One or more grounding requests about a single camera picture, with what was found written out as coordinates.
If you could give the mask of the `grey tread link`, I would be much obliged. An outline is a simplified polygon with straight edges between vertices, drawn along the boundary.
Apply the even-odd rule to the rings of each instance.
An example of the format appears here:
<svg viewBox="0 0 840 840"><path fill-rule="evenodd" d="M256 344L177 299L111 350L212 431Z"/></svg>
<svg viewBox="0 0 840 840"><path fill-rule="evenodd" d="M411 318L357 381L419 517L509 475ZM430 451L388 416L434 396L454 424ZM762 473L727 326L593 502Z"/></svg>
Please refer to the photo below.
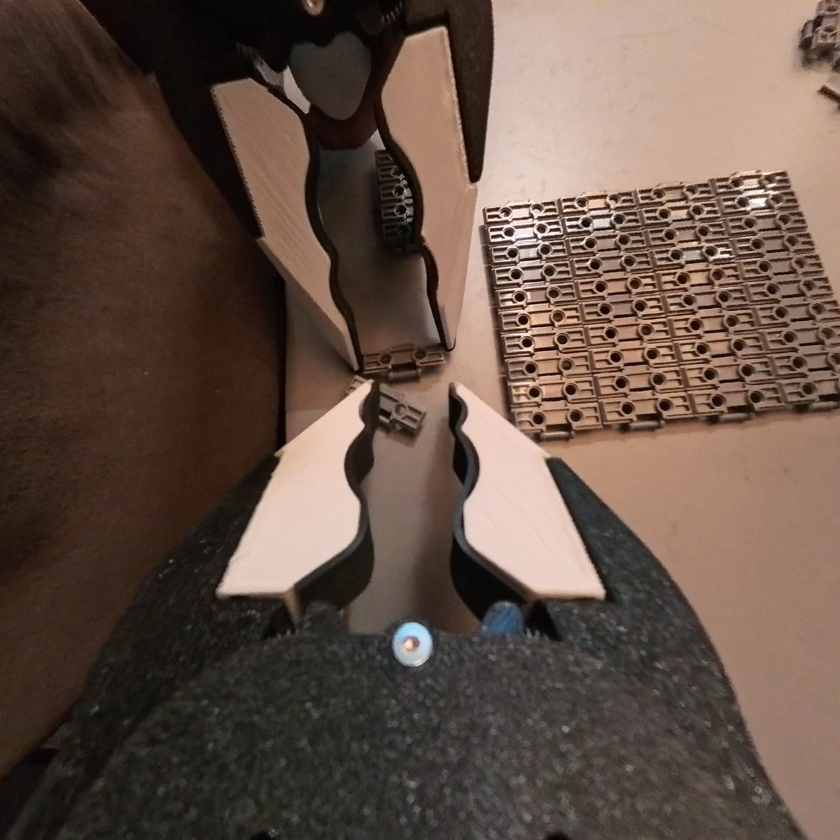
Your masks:
<svg viewBox="0 0 840 840"><path fill-rule="evenodd" d="M409 402L404 393L393 386L356 375L347 384L344 395L348 396L370 382L379 386L377 423L389 434L417 438L423 429L426 412Z"/></svg>

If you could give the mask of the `grey tread link segment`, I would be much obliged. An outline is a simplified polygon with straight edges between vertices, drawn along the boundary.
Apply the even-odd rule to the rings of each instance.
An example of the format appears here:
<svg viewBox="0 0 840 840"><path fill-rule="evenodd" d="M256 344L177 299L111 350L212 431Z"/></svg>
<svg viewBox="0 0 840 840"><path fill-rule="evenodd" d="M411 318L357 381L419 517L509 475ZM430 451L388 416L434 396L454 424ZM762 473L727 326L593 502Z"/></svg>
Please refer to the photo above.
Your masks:
<svg viewBox="0 0 840 840"><path fill-rule="evenodd" d="M392 384L419 382L425 375L440 369L446 361L447 352L439 343L404 343L386 350L366 353L360 376Z"/></svg>

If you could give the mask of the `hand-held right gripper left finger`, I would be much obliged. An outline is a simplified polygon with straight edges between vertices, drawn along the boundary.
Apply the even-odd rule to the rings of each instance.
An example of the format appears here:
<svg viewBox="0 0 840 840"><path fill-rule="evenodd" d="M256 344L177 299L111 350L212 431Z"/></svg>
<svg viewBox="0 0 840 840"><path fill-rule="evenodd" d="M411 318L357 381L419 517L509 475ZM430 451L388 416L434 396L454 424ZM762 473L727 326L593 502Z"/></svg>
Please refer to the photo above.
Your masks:
<svg viewBox="0 0 840 840"><path fill-rule="evenodd" d="M276 464L217 585L217 598L342 610L370 583L374 546L362 484L374 465L380 389L356 387L276 454Z"/></svg>

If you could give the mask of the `large grey tread link mat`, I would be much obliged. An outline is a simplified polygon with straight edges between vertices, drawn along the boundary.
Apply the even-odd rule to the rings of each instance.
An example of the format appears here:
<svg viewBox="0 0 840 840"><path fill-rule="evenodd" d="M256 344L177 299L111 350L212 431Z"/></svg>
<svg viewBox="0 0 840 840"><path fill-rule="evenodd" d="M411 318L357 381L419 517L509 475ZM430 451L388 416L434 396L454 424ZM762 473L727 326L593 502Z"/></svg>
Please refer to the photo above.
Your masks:
<svg viewBox="0 0 840 840"><path fill-rule="evenodd" d="M787 171L505 203L482 221L525 435L838 410L838 300Z"/></svg>

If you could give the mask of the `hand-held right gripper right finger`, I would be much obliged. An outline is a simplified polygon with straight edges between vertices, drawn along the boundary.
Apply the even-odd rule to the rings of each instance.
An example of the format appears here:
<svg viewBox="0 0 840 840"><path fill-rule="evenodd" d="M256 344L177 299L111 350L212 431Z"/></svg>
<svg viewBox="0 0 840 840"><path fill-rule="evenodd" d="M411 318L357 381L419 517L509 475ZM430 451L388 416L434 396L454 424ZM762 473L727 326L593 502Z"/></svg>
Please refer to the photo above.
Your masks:
<svg viewBox="0 0 840 840"><path fill-rule="evenodd" d="M607 589L551 470L551 459L467 386L448 388L460 489L450 573L472 615L499 602L604 602Z"/></svg>

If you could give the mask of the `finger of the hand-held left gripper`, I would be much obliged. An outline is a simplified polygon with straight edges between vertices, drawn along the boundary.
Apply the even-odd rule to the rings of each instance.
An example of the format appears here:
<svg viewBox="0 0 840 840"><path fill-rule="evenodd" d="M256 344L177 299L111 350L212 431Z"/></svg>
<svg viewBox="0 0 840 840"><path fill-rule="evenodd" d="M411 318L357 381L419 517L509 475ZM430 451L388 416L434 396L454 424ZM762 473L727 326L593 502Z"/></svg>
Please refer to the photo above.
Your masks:
<svg viewBox="0 0 840 840"><path fill-rule="evenodd" d="M287 282L290 297L359 371L359 335L340 288L338 253L319 211L319 149L306 115L251 78L217 84L212 93L256 215L259 246Z"/></svg>
<svg viewBox="0 0 840 840"><path fill-rule="evenodd" d="M413 247L423 258L439 340L452 350L465 295L477 185L469 178L445 25L402 40L381 86L376 119L413 193Z"/></svg>

